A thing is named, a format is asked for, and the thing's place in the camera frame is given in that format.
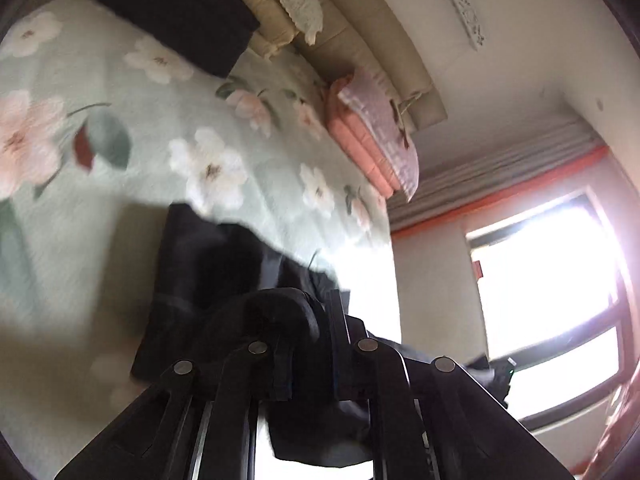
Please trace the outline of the black jacket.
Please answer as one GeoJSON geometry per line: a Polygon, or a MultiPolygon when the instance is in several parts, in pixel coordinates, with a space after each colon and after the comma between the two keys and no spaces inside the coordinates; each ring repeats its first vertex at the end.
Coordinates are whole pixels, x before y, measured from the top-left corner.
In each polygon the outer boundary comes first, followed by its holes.
{"type": "Polygon", "coordinates": [[[279,460],[372,462],[379,479],[510,479],[538,444],[465,368],[370,334],[367,402],[336,400],[324,274],[237,224],[170,206],[154,298],[131,373],[148,388],[102,434],[121,479],[249,479],[265,419],[279,460]],[[295,348],[289,401],[273,351],[295,348]]]}

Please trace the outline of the folded pink blanket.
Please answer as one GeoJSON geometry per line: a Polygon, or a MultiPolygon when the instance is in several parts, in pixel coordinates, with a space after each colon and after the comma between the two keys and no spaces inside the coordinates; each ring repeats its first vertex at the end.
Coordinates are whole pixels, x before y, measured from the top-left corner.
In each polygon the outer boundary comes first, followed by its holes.
{"type": "Polygon", "coordinates": [[[374,140],[369,127],[338,97],[352,81],[352,75],[337,79],[326,92],[326,128],[343,152],[383,198],[400,190],[398,177],[374,140]]]}

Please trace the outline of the lilac patterned pillow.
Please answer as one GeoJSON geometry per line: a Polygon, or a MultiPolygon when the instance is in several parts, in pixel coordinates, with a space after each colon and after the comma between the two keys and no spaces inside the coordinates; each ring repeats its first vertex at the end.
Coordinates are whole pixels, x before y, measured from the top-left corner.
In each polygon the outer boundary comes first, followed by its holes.
{"type": "Polygon", "coordinates": [[[362,136],[360,143],[392,188],[386,198],[401,191],[410,202],[419,186],[419,159],[395,102],[361,67],[337,91],[337,99],[350,122],[357,117],[366,128],[368,135],[362,136]]]}

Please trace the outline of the floral green bed quilt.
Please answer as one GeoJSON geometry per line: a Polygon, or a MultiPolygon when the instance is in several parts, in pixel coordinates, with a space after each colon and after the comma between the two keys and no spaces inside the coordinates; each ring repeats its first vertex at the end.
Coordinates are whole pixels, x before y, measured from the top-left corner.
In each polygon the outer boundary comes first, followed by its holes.
{"type": "Polygon", "coordinates": [[[1,44],[1,431],[51,479],[131,399],[168,207],[239,223],[401,336],[385,204],[323,125],[293,48],[193,67],[94,0],[1,44]]]}

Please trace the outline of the beige upholstered headboard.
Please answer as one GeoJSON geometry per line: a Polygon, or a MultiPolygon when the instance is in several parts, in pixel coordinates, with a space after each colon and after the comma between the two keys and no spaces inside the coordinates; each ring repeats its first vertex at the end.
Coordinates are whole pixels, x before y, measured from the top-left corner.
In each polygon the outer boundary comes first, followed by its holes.
{"type": "Polygon", "coordinates": [[[323,28],[296,50],[330,84],[361,67],[405,113],[410,130],[447,119],[442,98],[422,58],[385,0],[319,0],[323,28]]]}

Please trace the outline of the beige folded blanket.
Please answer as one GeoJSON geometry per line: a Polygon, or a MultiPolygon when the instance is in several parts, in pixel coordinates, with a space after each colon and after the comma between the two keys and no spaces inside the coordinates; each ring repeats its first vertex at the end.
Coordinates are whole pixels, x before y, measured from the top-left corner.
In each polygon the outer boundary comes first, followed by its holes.
{"type": "Polygon", "coordinates": [[[259,22],[250,48],[261,58],[272,58],[292,44],[298,29],[279,0],[242,0],[259,22]]]}

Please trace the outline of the folded black garment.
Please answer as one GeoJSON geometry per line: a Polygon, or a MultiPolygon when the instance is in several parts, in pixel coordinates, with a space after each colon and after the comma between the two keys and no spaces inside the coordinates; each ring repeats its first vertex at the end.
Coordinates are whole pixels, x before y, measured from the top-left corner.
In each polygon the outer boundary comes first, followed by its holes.
{"type": "Polygon", "coordinates": [[[259,21],[243,0],[96,0],[204,72],[227,77],[259,21]]]}

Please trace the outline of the window with dark frame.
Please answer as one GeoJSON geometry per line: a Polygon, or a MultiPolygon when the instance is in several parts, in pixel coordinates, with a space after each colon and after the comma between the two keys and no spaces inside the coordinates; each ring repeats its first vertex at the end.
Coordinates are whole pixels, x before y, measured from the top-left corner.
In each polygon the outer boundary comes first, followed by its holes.
{"type": "Polygon", "coordinates": [[[509,413],[530,430],[608,398],[634,370],[617,237],[588,193],[466,236],[491,364],[511,373],[509,413]]]}

